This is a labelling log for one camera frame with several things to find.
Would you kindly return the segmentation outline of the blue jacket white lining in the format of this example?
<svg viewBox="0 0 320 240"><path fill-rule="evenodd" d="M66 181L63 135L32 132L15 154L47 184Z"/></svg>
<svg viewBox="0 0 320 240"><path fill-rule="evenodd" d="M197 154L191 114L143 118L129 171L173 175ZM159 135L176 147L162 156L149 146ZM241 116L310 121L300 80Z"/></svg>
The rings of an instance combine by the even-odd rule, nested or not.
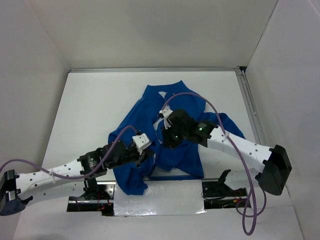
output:
<svg viewBox="0 0 320 240"><path fill-rule="evenodd" d="M183 81L167 85L148 85L142 97L135 103L118 128L109 134L108 143L112 143L123 128L131 125L136 130L145 133L152 142L150 148L155 155L149 157L140 167L129 163L113 170L118 186L127 195L143 195L148 187L144 183L144 178L150 177L156 167L165 171L178 169L187 174L176 177L177 180L195 180L204 177L198 145L189 141L184 141L175 149L164 148L162 145L161 129L164 123L159 119L158 114L168 100L169 107L173 111L183 109L196 121L208 120L217 125L222 124L226 131L241 138L244 137L227 114L206 112L206 101L192 94L193 91Z"/></svg>

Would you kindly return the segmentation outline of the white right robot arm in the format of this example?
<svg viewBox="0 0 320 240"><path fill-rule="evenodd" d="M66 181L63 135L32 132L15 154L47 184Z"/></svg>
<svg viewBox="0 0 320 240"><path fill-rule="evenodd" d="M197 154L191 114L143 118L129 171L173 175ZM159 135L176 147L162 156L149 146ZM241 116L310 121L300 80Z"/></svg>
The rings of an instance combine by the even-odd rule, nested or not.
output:
<svg viewBox="0 0 320 240"><path fill-rule="evenodd" d="M230 196L235 190L260 187L263 191L280 196L285 188L292 165L287 151L280 145L260 145L226 130L209 120L196 121L189 114L165 108L159 112L164 126L161 129L163 146L177 148L183 141L219 150L244 160L247 170L225 170L218 179L218 190Z"/></svg>

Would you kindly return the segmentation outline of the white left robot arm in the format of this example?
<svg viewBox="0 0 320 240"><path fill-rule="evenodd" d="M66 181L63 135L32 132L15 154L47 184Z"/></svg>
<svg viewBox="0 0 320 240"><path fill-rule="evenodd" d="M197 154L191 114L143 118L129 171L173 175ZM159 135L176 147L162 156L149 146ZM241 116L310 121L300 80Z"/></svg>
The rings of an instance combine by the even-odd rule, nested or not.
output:
<svg viewBox="0 0 320 240"><path fill-rule="evenodd" d="M97 200L100 196L109 200L112 195L98 185L97 178L126 164L134 163L140 167L153 154L149 147L139 149L135 143L126 146L118 141L48 172L17 173L8 170L0 181L0 214L14 215L37 202L60 197L70 197L75 202Z"/></svg>

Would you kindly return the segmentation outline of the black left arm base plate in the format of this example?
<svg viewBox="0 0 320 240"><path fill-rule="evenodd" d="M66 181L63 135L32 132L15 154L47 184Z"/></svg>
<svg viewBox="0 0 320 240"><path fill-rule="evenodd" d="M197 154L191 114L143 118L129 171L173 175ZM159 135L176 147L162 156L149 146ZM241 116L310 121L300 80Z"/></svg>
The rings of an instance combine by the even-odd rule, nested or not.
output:
<svg viewBox="0 0 320 240"><path fill-rule="evenodd" d="M69 198L73 201L93 201L105 199L111 201L115 195L115 181L85 180L80 187L80 193L74 193Z"/></svg>

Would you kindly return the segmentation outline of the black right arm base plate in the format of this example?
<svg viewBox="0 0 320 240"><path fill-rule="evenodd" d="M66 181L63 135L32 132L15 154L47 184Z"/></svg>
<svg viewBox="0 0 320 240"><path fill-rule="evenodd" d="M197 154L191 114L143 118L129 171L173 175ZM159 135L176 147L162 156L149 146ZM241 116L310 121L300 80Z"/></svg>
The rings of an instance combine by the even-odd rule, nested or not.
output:
<svg viewBox="0 0 320 240"><path fill-rule="evenodd" d="M219 183L217 180L202 181L201 196L205 199L222 199L222 198L246 198L248 193L245 188L232 190L224 183Z"/></svg>

